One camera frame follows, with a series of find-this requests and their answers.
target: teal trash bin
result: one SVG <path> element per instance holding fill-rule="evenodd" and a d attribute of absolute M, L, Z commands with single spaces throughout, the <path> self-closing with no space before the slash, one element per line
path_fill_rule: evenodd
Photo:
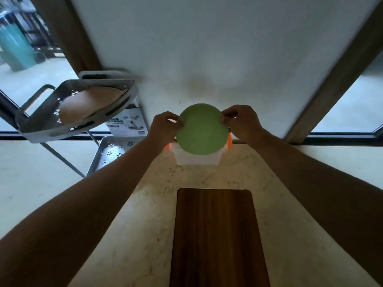
<path fill-rule="evenodd" d="M 7 14 L 0 14 L 0 57 L 15 72 L 36 64 L 33 48 Z"/>

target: wall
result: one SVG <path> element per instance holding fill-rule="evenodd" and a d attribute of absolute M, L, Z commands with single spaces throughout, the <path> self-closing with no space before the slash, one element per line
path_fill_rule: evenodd
<path fill-rule="evenodd" d="M 282 137 L 379 0 L 72 0 L 104 67 L 140 81 L 149 122 L 249 104 Z"/>

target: marble countertop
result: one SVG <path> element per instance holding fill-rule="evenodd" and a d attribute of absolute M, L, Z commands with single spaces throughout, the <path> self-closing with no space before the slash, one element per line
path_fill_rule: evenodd
<path fill-rule="evenodd" d="M 251 191 L 271 286 L 379 286 L 242 144 L 218 166 L 179 166 L 164 150 L 69 286 L 169 286 L 179 188 Z"/>

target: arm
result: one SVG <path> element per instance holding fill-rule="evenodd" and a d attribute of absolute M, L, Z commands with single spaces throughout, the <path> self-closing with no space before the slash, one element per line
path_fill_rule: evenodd
<path fill-rule="evenodd" d="M 328 234 L 383 285 L 383 191 L 271 135 L 249 106 L 223 114 L 232 133 L 261 155 Z"/>
<path fill-rule="evenodd" d="M 51 199 L 0 240 L 1 286 L 67 286 L 180 122 L 157 115 L 149 135 L 121 158 Z"/>

